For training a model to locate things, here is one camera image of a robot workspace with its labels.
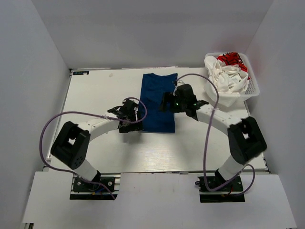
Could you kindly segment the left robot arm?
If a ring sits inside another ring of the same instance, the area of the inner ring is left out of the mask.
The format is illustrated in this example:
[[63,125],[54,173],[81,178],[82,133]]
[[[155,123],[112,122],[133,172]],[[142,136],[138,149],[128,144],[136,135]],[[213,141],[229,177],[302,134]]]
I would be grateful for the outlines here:
[[136,102],[126,99],[122,105],[109,109],[105,116],[78,124],[66,122],[51,147],[51,155],[85,179],[84,184],[89,190],[98,189],[101,174],[86,160],[89,143],[110,131],[128,133],[141,130],[138,107]]

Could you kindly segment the blue t shirt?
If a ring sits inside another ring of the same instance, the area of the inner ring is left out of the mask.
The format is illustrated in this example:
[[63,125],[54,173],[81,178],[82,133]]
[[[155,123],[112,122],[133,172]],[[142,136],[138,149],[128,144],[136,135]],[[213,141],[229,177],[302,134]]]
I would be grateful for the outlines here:
[[156,75],[147,73],[142,76],[140,100],[146,106],[147,115],[143,120],[143,131],[152,133],[174,133],[174,114],[170,111],[160,111],[163,93],[173,92],[178,74]]

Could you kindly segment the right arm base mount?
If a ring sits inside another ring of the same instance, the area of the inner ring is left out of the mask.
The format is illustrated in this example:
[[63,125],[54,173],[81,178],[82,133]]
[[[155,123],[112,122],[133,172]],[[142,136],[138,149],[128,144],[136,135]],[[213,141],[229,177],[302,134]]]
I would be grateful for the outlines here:
[[238,196],[237,194],[243,192],[244,187],[240,177],[237,177],[228,185],[221,189],[210,192],[205,186],[204,178],[198,177],[195,181],[195,186],[199,188],[199,197],[201,203],[243,203],[245,202],[244,194]]

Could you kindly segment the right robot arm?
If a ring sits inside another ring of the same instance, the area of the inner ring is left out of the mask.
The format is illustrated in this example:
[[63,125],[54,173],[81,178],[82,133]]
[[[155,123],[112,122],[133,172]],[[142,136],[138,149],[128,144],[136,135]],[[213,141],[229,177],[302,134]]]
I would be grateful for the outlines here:
[[233,118],[217,110],[205,100],[198,100],[189,84],[183,84],[173,92],[164,92],[160,103],[134,102],[127,98],[119,108],[121,133],[145,131],[150,133],[174,133],[175,113],[185,113],[195,121],[208,124],[228,137],[230,156],[215,172],[215,184],[227,190],[246,164],[266,150],[267,144],[256,120],[249,116]]

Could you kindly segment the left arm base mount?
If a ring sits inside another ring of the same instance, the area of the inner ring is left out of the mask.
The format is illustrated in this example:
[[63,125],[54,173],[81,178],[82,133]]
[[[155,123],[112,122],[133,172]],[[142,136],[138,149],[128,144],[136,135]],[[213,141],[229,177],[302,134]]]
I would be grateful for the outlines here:
[[[100,183],[105,185],[117,197],[120,189],[120,175],[101,176]],[[70,200],[114,200],[111,194],[101,185],[83,182],[79,176],[73,176]]]

